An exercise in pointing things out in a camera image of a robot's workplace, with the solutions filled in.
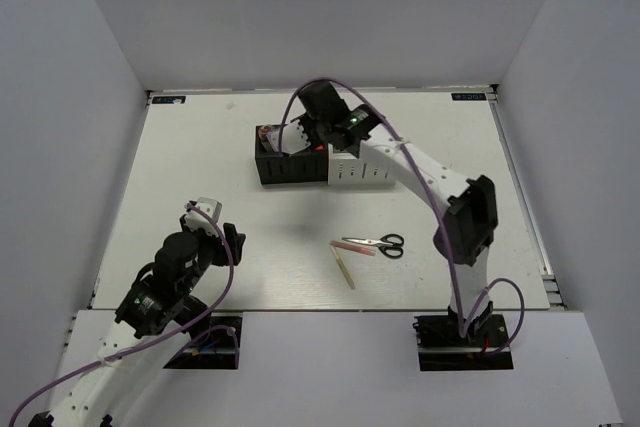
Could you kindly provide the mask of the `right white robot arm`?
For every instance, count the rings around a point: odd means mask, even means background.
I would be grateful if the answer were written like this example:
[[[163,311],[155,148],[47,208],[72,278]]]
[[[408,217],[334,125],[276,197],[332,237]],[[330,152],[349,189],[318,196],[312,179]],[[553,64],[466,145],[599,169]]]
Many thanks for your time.
[[[495,184],[472,179],[434,160],[400,134],[361,94],[351,109],[328,79],[297,89],[299,117],[315,143],[329,144],[380,167],[421,199],[438,223],[433,243],[447,260],[452,294],[453,337],[472,346],[488,332],[493,313],[488,294],[488,257],[498,225]]]

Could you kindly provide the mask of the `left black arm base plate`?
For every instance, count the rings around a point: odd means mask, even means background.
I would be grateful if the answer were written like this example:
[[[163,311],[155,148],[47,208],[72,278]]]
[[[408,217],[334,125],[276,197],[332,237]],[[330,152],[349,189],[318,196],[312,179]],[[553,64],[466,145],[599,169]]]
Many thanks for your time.
[[[208,330],[190,340],[165,369],[237,370],[240,360],[243,315],[211,316]]]

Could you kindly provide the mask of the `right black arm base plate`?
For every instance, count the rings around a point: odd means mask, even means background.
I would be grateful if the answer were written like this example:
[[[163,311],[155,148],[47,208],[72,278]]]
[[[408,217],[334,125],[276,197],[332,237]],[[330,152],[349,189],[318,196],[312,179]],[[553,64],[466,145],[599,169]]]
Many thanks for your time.
[[[461,338],[445,315],[416,316],[412,324],[422,372],[506,371],[514,363],[502,315],[493,314],[474,337]]]

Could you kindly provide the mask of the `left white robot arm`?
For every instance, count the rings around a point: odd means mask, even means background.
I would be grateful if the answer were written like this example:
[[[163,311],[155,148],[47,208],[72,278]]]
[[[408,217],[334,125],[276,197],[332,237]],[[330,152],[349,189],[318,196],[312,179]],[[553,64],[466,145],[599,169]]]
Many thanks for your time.
[[[220,202],[200,197],[185,206],[180,229],[167,236],[152,262],[141,268],[95,359],[55,380],[75,382],[64,398],[35,414],[32,426],[120,426],[148,384],[175,357],[230,325],[212,317],[193,291],[212,267],[235,269],[246,240],[232,223],[220,223]]]

